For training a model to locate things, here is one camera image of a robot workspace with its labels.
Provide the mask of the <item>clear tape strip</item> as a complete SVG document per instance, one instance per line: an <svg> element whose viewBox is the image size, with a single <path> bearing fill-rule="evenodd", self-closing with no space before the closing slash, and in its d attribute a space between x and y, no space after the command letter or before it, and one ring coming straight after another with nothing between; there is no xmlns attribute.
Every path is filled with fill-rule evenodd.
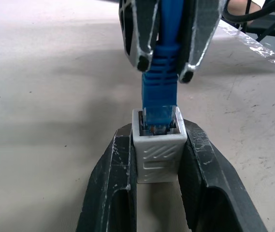
<svg viewBox="0 0 275 232"><path fill-rule="evenodd" d="M261 43L257 42L250 36L244 34L240 30L224 22L223 20L220 20L218 27L230 36L232 36L233 38L235 38L236 40L240 41L241 43L249 47L251 51L257 53L263 58L266 58L269 62L275 64L275 52L271 49L265 47Z"/></svg>

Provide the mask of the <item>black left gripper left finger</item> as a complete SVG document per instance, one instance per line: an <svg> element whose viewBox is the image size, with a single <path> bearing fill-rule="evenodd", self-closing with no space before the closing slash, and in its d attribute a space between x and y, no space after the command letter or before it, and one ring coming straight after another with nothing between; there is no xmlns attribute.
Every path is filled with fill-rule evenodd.
<svg viewBox="0 0 275 232"><path fill-rule="evenodd" d="M137 232L137 171L131 124L116 130L95 165L75 232Z"/></svg>

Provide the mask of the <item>white network coupler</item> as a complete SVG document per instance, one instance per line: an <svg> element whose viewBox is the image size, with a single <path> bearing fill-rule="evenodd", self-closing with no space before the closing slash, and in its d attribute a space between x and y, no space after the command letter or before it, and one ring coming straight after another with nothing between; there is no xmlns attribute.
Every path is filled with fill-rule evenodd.
<svg viewBox="0 0 275 232"><path fill-rule="evenodd" d="M175 128L166 135L142 129L142 110L132 112L132 139L136 156L137 182L150 184L177 180L187 132L180 109L175 108Z"/></svg>

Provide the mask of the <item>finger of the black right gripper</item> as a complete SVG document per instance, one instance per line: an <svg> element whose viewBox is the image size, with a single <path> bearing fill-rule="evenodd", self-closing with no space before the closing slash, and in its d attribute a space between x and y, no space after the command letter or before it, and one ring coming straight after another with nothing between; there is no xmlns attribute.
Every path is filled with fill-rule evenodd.
<svg viewBox="0 0 275 232"><path fill-rule="evenodd" d="M119 0L125 54L141 72L150 69L160 26L160 0Z"/></svg>
<svg viewBox="0 0 275 232"><path fill-rule="evenodd" d="M198 70L222 17L226 0L184 0L178 32L177 75L189 83Z"/></svg>

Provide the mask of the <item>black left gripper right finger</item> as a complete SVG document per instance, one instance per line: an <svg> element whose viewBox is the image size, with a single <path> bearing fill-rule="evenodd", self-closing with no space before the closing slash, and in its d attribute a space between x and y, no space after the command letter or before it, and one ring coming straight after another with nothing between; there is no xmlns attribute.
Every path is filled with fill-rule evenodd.
<svg viewBox="0 0 275 232"><path fill-rule="evenodd" d="M192 232L268 232L236 169L196 123L185 120L178 182Z"/></svg>

